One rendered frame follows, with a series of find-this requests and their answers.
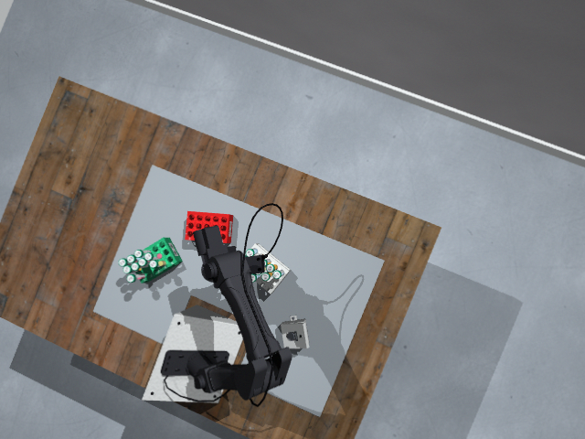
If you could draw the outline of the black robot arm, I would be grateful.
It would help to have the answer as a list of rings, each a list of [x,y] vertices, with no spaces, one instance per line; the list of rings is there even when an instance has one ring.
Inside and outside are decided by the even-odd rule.
[[[239,326],[249,363],[228,363],[227,351],[167,350],[161,374],[196,376],[196,389],[202,389],[205,393],[238,391],[240,397],[247,401],[266,391],[271,375],[271,360],[266,358],[271,354],[273,372],[269,390],[283,385],[293,358],[292,352],[289,347],[281,349],[270,331],[251,278],[251,274],[265,273],[265,259],[262,255],[245,257],[243,280],[243,253],[228,252],[218,225],[193,231],[193,235],[198,256],[201,256],[203,262],[202,275],[214,283],[228,301]]]

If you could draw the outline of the grey bench mat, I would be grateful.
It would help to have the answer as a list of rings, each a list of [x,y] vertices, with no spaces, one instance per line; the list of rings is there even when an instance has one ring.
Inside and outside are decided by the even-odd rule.
[[[188,211],[233,215],[231,243],[244,253],[258,208],[152,165],[93,312],[164,343],[175,314],[193,295],[233,314],[202,273],[195,241],[185,240]],[[250,226],[246,251],[255,243],[268,252],[282,218],[260,210]],[[127,281],[119,260],[170,238],[182,262],[147,283]],[[270,294],[253,288],[267,325],[284,348],[281,323],[305,319],[309,348],[290,348],[285,382],[268,390],[318,417],[366,308],[384,260],[283,219],[271,254],[290,272]]]

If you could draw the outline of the red test tube rack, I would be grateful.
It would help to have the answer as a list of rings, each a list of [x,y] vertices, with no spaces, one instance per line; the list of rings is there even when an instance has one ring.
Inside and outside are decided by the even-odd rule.
[[[233,215],[188,211],[186,240],[195,240],[193,231],[218,225],[223,243],[231,243],[232,223]]]

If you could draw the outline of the white tube rack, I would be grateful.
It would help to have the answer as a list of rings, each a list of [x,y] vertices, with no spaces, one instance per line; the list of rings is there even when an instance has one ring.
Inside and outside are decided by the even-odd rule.
[[[252,249],[258,249],[258,253],[254,254],[254,256],[256,255],[264,255],[267,254],[268,251],[266,249],[264,249],[261,245],[259,245],[258,243],[255,243],[252,246]],[[263,281],[260,278],[258,278],[255,282],[258,283],[261,287],[263,287],[267,292],[269,292],[270,294],[272,294],[275,289],[279,286],[279,284],[282,282],[282,280],[286,277],[286,275],[290,272],[291,269],[289,269],[286,265],[284,265],[281,261],[279,261],[276,257],[274,257],[271,253],[268,255],[267,258],[265,258],[265,260],[270,259],[271,260],[271,264],[276,264],[278,266],[278,269],[276,271],[280,271],[280,270],[284,270],[284,275],[281,276],[281,278],[279,279],[275,279],[272,277],[270,277],[270,279],[268,281]]]

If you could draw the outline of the green test tube rack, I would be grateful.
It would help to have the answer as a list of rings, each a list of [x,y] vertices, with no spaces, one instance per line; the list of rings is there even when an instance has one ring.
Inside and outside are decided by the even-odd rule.
[[[158,248],[157,248],[158,247]],[[156,268],[151,268],[148,264],[148,267],[142,268],[140,272],[136,272],[136,274],[144,273],[145,277],[140,279],[140,282],[147,283],[153,280],[155,277],[159,276],[160,274],[168,271],[169,269],[173,268],[174,266],[178,265],[182,262],[180,255],[178,254],[176,247],[172,243],[170,238],[162,238],[161,240],[153,243],[152,245],[148,246],[147,248],[143,249],[143,251],[150,250],[151,253],[161,253],[162,259],[157,261],[165,261],[166,265]],[[173,258],[172,258],[173,257]],[[159,270],[158,270],[159,269]]]

